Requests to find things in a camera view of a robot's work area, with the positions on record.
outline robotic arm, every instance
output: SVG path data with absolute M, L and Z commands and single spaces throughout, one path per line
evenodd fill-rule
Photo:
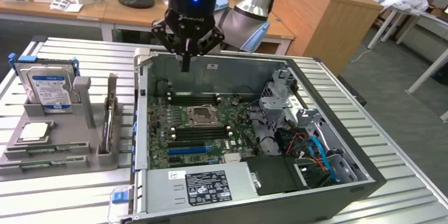
M 272 3 L 274 0 L 243 0 L 235 9 L 227 8 L 215 15 L 216 0 L 170 0 L 164 20 L 151 30 L 168 51 L 178 54 L 183 72 L 190 71 L 191 58 L 207 54 L 223 41 L 255 51 L 270 27 Z

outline green circuit board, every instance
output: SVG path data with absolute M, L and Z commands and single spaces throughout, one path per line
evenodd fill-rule
M 254 156 L 255 133 L 248 120 L 236 123 L 236 115 L 247 103 L 232 105 L 234 96 L 222 97 L 222 102 L 214 105 L 218 116 L 216 127 L 231 127 L 232 135 L 223 139 L 204 140 L 207 153 L 170 155 L 168 143 L 176 142 L 172 138 L 172 128 L 191 128 L 188 108 L 195 106 L 174 106 L 167 98 L 150 98 L 150 168 L 164 169 L 191 165 L 220 164 L 226 153 L 240 153 L 242 157 Z

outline white cloth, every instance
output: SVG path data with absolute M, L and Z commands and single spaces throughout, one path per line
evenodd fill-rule
M 411 15 L 420 15 L 428 9 L 428 1 L 427 0 L 374 0 L 380 3 L 386 11 L 391 6 Z

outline slotted aluminum table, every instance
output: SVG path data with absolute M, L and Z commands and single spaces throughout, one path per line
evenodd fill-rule
M 80 74 L 92 78 L 92 103 L 102 103 L 107 77 L 118 74 L 118 98 L 124 104 L 120 168 L 110 172 L 35 178 L 0 183 L 0 223 L 107 223 L 110 193 L 130 184 L 134 123 L 134 51 L 146 45 L 63 38 L 36 39 L 24 55 L 80 61 Z M 320 223 L 448 223 L 448 200 L 327 67 L 294 57 L 348 131 L 379 167 L 387 184 Z M 299 90 L 312 107 L 306 92 Z M 0 84 L 0 153 L 24 112 L 26 93 L 11 71 Z M 127 204 L 114 214 L 127 211 Z

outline monitor stand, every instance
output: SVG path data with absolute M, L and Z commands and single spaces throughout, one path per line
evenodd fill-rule
M 119 0 L 120 3 L 132 8 L 151 8 L 155 5 L 154 0 Z

